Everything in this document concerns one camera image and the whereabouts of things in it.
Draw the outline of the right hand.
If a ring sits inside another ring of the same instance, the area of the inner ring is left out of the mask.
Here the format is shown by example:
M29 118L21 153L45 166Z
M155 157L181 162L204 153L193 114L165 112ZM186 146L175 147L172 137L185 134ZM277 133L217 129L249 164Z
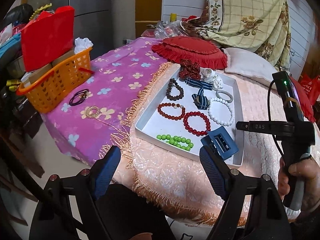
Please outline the right hand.
M319 165L313 158L305 159L289 167L292 176L303 179L305 182L304 196L301 211L312 213L319 208ZM285 173L285 162L280 159L278 173L278 193L283 199L290 192L289 178Z

